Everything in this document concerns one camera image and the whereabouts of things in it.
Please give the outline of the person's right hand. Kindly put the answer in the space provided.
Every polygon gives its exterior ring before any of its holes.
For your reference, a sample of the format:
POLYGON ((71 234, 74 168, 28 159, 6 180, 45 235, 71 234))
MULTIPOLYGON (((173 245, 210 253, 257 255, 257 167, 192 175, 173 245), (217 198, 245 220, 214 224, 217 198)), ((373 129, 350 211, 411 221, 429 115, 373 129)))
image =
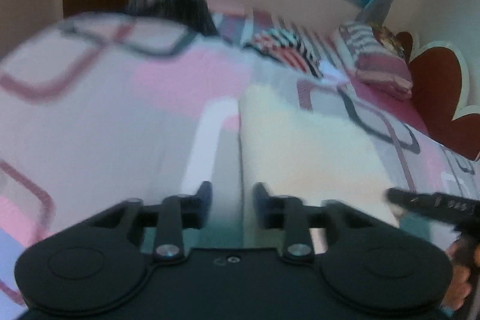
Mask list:
POLYGON ((472 286, 469 283, 470 269, 466 266, 455 263, 456 252, 458 249, 459 241, 455 241, 446 251, 446 254, 452 261, 453 274, 442 303, 453 311, 459 310, 459 308, 465 304, 465 300, 472 290, 472 286))

